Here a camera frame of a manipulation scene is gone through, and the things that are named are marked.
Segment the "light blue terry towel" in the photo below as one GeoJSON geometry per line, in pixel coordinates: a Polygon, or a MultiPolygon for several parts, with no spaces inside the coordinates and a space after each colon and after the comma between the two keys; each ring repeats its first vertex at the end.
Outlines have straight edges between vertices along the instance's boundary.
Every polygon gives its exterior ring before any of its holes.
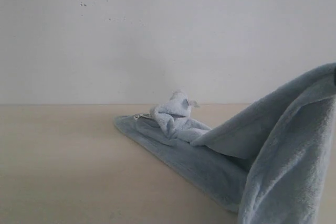
{"type": "Polygon", "coordinates": [[[315,223],[335,121],[334,63],[312,69],[211,128],[176,91],[116,128],[238,214],[238,223],[315,223]]]}

